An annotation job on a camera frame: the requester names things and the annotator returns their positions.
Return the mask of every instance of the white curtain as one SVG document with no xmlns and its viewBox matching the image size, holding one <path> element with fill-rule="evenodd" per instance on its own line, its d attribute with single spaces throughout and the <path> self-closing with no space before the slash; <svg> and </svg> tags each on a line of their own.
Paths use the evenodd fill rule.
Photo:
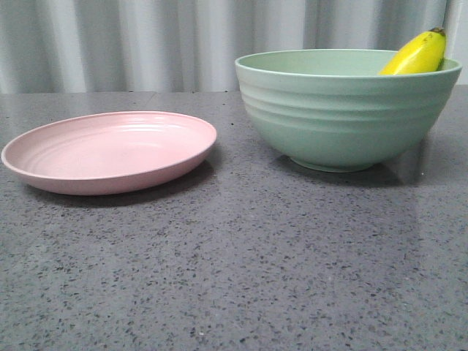
<svg viewBox="0 0 468 351">
<path fill-rule="evenodd" d="M 467 60 L 465 0 L 0 0 L 0 92 L 224 91 L 234 60 L 299 48 L 398 49 L 445 26 Z M 468 83 L 462 74 L 459 83 Z"/>
</svg>

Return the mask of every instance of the curtain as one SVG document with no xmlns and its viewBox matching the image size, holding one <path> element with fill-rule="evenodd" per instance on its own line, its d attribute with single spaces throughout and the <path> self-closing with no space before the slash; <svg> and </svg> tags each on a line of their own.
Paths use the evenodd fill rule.
<svg viewBox="0 0 468 351">
<path fill-rule="evenodd" d="M 234 60 L 398 49 L 434 26 L 462 61 L 464 0 L 0 0 L 0 93 L 225 91 Z M 461 76 L 459 83 L 468 83 Z"/>
</svg>

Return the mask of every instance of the gray countertop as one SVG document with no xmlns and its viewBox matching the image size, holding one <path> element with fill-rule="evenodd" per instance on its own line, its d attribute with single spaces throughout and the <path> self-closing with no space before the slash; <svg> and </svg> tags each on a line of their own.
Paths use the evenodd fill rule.
<svg viewBox="0 0 468 351">
<path fill-rule="evenodd" d="M 0 146 L 60 119 L 167 110 L 219 136 L 147 190 L 55 195 L 0 167 L 0 350 L 468 349 L 468 86 L 358 173 L 293 164 L 238 92 L 0 96 Z"/>
</svg>

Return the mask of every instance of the bowl rim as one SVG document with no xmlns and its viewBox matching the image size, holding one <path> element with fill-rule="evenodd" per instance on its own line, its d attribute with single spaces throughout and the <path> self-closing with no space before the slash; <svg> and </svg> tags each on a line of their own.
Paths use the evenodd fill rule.
<svg viewBox="0 0 468 351">
<path fill-rule="evenodd" d="M 276 74 L 282 76 L 289 76 L 289 77 L 316 77 L 316 78 L 330 78 L 330 79 L 408 79 L 413 77 L 429 77 L 434 75 L 444 75 L 452 72 L 461 71 L 463 65 L 460 61 L 446 58 L 444 60 L 453 62 L 456 66 L 449 69 L 438 70 L 433 72 L 424 72 L 424 73 L 411 73 L 405 75 L 379 75 L 376 73 L 375 75 L 314 75 L 310 73 L 291 73 L 291 72 L 282 72 L 282 71 L 274 71 L 271 69 L 261 69 L 261 68 L 254 68 L 251 66 L 247 66 L 242 64 L 241 61 L 250 57 L 255 56 L 267 56 L 267 55 L 274 55 L 277 53 L 298 53 L 298 52 L 310 52 L 310 51 L 340 51 L 340 52 L 347 52 L 347 51 L 358 51 L 358 52 L 387 52 L 387 53 L 396 53 L 397 50 L 381 50 L 381 49 L 295 49 L 295 50 L 275 50 L 275 51 L 266 51 L 262 53 L 253 53 L 245 56 L 241 56 L 235 60 L 235 66 L 247 69 L 253 72 L 262 72 L 266 74 Z"/>
</svg>

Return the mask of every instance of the bowl base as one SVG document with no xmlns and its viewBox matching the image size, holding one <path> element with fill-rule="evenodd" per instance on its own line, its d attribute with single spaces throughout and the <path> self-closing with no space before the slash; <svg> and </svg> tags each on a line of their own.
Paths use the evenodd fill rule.
<svg viewBox="0 0 468 351">
<path fill-rule="evenodd" d="M 305 161 L 301 161 L 299 159 L 295 159 L 290 157 L 294 163 L 306 168 L 310 168 L 311 170 L 321 170 L 323 172 L 332 172 L 332 173 L 346 173 L 346 172 L 358 172 L 359 170 L 365 170 L 373 165 L 373 163 L 367 163 L 364 165 L 356 165 L 356 166 L 343 166 L 343 167 L 329 167 L 324 165 L 316 165 L 314 163 L 309 163 Z"/>
</svg>

